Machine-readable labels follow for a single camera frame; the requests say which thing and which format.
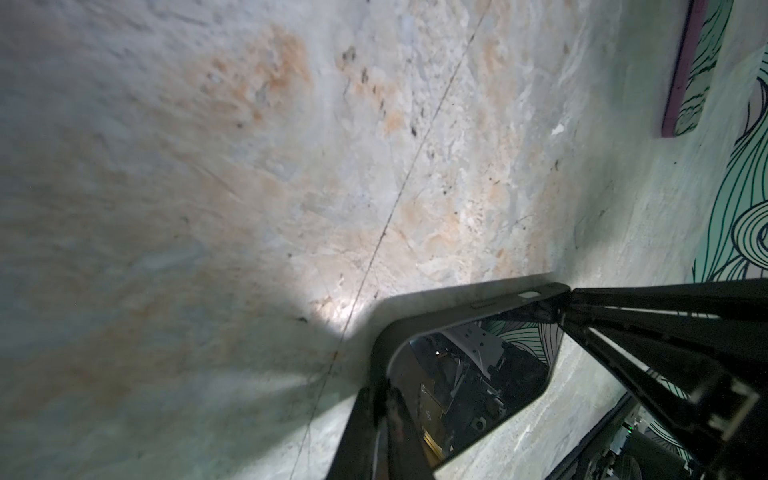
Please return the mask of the black phone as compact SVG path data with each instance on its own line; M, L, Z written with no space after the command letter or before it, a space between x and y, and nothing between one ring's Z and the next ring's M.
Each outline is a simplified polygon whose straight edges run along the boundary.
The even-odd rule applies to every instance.
M565 305L569 294L570 289L564 284L546 283L522 292L395 321L384 329L374 343L370 378L376 396L383 397L390 386L394 387L390 383L388 372L398 352L408 341L428 333L485 319L533 321L558 326L560 309Z
M661 136L675 138L696 129L713 81L733 0L694 0L680 42Z

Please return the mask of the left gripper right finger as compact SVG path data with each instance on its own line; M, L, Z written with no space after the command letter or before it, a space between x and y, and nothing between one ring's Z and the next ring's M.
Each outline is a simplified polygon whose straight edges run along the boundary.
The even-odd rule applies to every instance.
M392 386L386 391L385 419L388 477L394 480L434 480L404 396Z

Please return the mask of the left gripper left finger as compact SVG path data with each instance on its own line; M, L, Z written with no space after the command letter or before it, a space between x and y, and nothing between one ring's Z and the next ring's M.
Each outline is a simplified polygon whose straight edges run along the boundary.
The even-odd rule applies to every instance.
M374 466L377 417L370 387L357 395L327 480L369 480Z

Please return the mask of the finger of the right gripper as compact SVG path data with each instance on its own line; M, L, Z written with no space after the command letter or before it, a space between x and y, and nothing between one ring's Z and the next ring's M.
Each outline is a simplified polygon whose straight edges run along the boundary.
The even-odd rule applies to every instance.
M578 288L560 309L561 319L579 307L678 312L710 319L765 321L767 280L742 279L652 287Z
M560 325L708 478L766 478L766 323L571 308Z

